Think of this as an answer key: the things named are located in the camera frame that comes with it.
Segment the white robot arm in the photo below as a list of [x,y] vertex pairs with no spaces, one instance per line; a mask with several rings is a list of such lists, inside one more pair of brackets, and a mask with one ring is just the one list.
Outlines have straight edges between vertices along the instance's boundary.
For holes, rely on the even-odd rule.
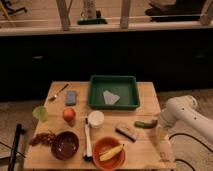
[[197,112],[198,102],[191,95],[173,97],[166,101],[165,108],[158,114],[156,135],[159,141],[167,135],[178,120],[187,123],[206,140],[213,143],[213,120]]

